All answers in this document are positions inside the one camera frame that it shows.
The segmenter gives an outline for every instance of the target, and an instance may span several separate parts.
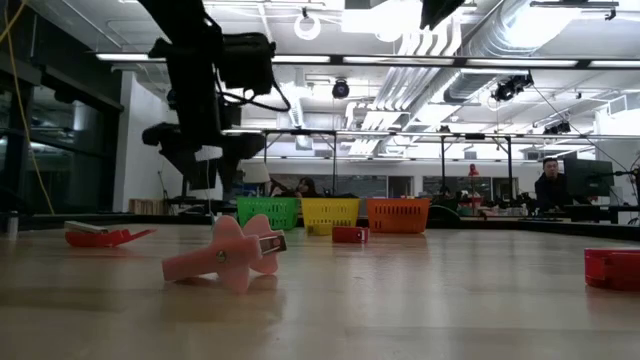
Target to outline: ceiling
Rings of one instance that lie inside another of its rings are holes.
[[[640,53],[640,4],[634,0],[619,0],[618,17],[605,21],[608,10],[583,10],[557,36],[539,48],[533,56],[544,57],[637,57]],[[477,9],[459,17],[462,37],[480,22],[498,3],[498,0],[476,0]],[[225,33],[267,32],[277,43],[281,54],[396,54],[402,41],[384,42],[373,33],[342,32],[340,19],[344,1],[327,2],[329,10],[313,12],[321,16],[321,32],[314,40],[303,40],[294,32],[298,9],[275,10],[267,8],[266,27],[256,8],[212,8],[212,16]],[[31,0],[30,5],[41,15],[54,22],[74,37],[96,51],[147,51],[161,32],[150,16],[137,3],[122,3],[119,0]],[[388,20],[393,24],[413,21],[402,14]],[[150,90],[164,98],[170,88],[164,65],[129,67],[138,73],[138,80]],[[307,85],[313,85],[313,96],[303,98],[301,104],[306,113],[345,114],[351,101],[372,100],[385,84],[390,68],[384,67],[332,67],[332,66],[277,66],[274,69],[280,83],[293,82],[299,74],[304,75]],[[478,92],[474,99],[461,106],[455,116],[458,127],[475,124],[480,130],[493,131],[515,124],[509,130],[525,128],[548,118],[556,110],[568,110],[572,123],[588,131],[593,124],[593,109],[606,104],[606,99],[619,96],[624,91],[640,89],[640,72],[637,71],[548,71],[532,72],[536,87],[544,98],[528,89],[509,103],[497,104],[489,100],[490,90]],[[353,99],[334,100],[331,88],[337,77],[347,78]],[[263,99],[277,103],[275,96]],[[267,111],[247,107],[243,121],[251,119],[276,119]]]

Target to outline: man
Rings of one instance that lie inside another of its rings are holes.
[[[537,207],[542,211],[562,210],[573,203],[567,191],[567,178],[558,173],[558,160],[546,158],[542,162],[544,174],[536,181]]]

